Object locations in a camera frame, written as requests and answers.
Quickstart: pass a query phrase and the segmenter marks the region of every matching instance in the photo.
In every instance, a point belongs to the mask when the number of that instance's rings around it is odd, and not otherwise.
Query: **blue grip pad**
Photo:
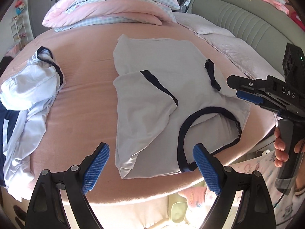
[[[193,156],[209,189],[219,195],[222,189],[219,184],[218,174],[198,145],[194,146]]]
[[[87,194],[88,191],[91,191],[94,188],[105,164],[109,159],[109,154],[109,146],[105,144],[84,175],[82,188],[83,194]]]

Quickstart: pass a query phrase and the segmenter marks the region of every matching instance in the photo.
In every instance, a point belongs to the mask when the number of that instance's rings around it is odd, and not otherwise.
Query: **finger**
[[[281,136],[280,129],[278,127],[275,129],[274,135],[276,138],[279,138]]]
[[[299,153],[299,152],[300,152],[300,149],[301,149],[301,146],[302,146],[302,144],[303,144],[303,141],[304,141],[304,139],[301,139],[301,140],[295,145],[295,148],[294,148],[294,152],[295,152],[295,153]]]
[[[287,162],[289,155],[283,151],[275,150],[275,157],[282,162]]]
[[[278,149],[280,151],[284,151],[285,150],[285,143],[284,143],[284,141],[282,141],[281,138],[277,138],[274,141],[274,147],[275,147],[275,149]]]
[[[278,159],[275,159],[274,165],[275,165],[276,167],[282,167],[282,166],[283,166],[283,162],[280,161],[280,160],[278,160]]]

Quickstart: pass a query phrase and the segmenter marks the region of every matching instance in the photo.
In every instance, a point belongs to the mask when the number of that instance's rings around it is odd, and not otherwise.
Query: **gray headboard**
[[[192,0],[188,13],[231,31],[282,75],[287,42],[305,52],[305,32],[283,12],[262,0]]]

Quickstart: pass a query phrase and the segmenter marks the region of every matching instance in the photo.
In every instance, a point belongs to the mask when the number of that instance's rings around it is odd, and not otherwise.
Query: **pink fabric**
[[[40,46],[45,46],[52,51],[66,78],[66,85],[47,117],[46,133],[30,156],[35,179],[28,186],[29,196],[43,169],[66,171],[91,155],[101,142],[109,144],[110,158],[95,188],[86,195],[90,203],[152,199],[178,192],[203,179],[198,169],[148,179],[121,179],[115,166],[117,94],[113,80],[118,74],[114,67],[113,50],[122,34],[135,39],[189,40],[217,65],[225,78],[230,75],[246,77],[226,56],[179,24],[118,23],[79,27],[60,33],[49,30],[39,35],[17,55],[0,77],[2,84],[21,70]],[[251,105],[240,142],[216,157],[223,165],[231,163],[255,146],[274,126],[272,112]]]
[[[205,205],[205,192],[207,187],[190,187],[178,192],[187,200],[189,208],[202,207]]]
[[[7,50],[5,56],[11,56],[12,58],[14,58],[19,53],[20,50],[21,50],[20,44],[15,44]]]
[[[144,21],[150,24],[160,25],[161,20],[175,22],[157,5],[142,0],[104,0],[97,3],[88,3],[78,7],[72,13],[67,14],[65,11],[76,0],[60,0],[46,14],[42,25],[45,27],[63,27],[74,24],[85,18],[114,16],[113,14],[127,12],[129,18],[136,21]]]
[[[109,16],[124,17],[139,22],[161,25],[163,21],[173,21],[157,5],[141,0],[105,0],[80,6],[70,14],[61,13],[56,17],[46,15],[42,22],[45,27],[64,27],[87,18]]]
[[[284,12],[286,15],[289,15],[289,10],[286,8],[284,4],[281,4],[280,2],[277,2],[275,0],[263,0],[264,2],[270,3],[272,6],[274,6],[276,9]]]

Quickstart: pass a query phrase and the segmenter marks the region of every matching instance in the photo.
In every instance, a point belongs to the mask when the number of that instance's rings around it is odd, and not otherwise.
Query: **red plush toy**
[[[305,31],[305,26],[296,12],[292,12],[289,17]]]

